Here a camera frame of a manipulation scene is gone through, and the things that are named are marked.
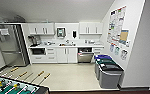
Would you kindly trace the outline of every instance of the dishwasher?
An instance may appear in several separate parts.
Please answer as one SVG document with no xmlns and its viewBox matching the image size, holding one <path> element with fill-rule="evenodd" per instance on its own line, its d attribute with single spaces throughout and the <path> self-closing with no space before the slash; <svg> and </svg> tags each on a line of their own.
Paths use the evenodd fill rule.
<svg viewBox="0 0 150 94">
<path fill-rule="evenodd" d="M 91 47 L 78 48 L 78 63 L 90 63 L 93 55 Z"/>
</svg>

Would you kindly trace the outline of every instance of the recycling bin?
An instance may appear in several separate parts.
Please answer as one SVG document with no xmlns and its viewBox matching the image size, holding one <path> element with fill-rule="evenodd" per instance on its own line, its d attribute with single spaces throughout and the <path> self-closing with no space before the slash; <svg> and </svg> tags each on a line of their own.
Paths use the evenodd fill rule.
<svg viewBox="0 0 150 94">
<path fill-rule="evenodd" d="M 100 70 L 99 70 L 99 64 L 104 64 L 104 63 L 112 63 L 115 64 L 115 62 L 112 60 L 112 58 L 108 55 L 96 55 L 94 57 L 95 60 L 95 73 L 96 73 L 96 78 L 99 80 L 99 75 L 100 75 Z"/>
<path fill-rule="evenodd" d="M 110 60 L 112 60 L 112 58 L 110 56 L 108 56 L 108 55 L 95 55 L 94 59 L 95 59 L 95 73 L 97 73 L 97 69 L 98 69 L 98 65 L 97 64 L 101 63 L 101 62 L 99 62 L 100 59 L 110 59 Z"/>
<path fill-rule="evenodd" d="M 99 85 L 104 89 L 116 89 L 123 69 L 117 64 L 99 64 Z"/>
</svg>

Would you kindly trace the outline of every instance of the sloped ceiling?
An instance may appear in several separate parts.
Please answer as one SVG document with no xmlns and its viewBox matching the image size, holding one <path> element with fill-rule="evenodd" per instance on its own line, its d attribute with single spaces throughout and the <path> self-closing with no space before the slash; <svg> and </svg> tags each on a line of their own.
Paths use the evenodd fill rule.
<svg viewBox="0 0 150 94">
<path fill-rule="evenodd" d="M 0 16 L 27 22 L 101 22 L 114 0 L 0 0 Z"/>
</svg>

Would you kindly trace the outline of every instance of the refrigerator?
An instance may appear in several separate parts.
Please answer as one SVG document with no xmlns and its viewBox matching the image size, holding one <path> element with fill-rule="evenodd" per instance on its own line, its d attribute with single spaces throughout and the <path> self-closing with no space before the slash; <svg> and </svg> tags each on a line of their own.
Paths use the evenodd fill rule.
<svg viewBox="0 0 150 94">
<path fill-rule="evenodd" d="M 30 64 L 21 24 L 0 24 L 0 50 L 7 66 Z"/>
</svg>

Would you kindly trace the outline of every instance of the gray floor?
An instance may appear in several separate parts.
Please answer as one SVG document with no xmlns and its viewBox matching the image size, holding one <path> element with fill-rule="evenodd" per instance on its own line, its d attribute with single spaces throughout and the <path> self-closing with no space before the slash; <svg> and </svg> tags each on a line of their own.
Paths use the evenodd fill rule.
<svg viewBox="0 0 150 94">
<path fill-rule="evenodd" d="M 33 75 L 25 80 L 25 82 L 31 82 L 41 71 L 44 71 L 44 73 L 33 83 L 39 84 L 43 77 L 50 73 L 50 76 L 40 84 L 41 86 L 49 87 L 50 91 L 107 90 L 100 88 L 99 82 L 95 77 L 94 64 L 32 64 L 27 67 L 19 67 L 18 70 L 9 73 L 6 77 L 13 74 L 12 78 L 14 79 L 18 75 L 28 72 L 18 79 L 23 80 L 30 73 L 33 73 Z"/>
</svg>

